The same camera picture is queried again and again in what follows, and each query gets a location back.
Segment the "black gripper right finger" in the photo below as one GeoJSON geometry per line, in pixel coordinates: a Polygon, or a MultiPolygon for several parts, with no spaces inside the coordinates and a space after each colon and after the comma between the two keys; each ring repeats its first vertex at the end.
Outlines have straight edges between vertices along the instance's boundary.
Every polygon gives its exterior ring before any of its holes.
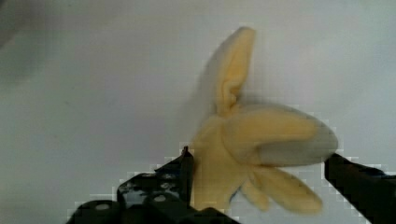
{"type": "Polygon", "coordinates": [[[396,177],[339,154],[324,162],[326,180],[371,224],[396,224],[396,177]]]}

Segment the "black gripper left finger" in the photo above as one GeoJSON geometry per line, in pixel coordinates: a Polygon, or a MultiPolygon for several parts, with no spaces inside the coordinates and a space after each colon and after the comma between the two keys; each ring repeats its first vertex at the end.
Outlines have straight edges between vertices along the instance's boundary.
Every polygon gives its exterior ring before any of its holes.
{"type": "Polygon", "coordinates": [[[240,224],[213,207],[190,206],[194,159],[180,155],[120,184],[117,199],[80,205],[65,224],[240,224]]]}

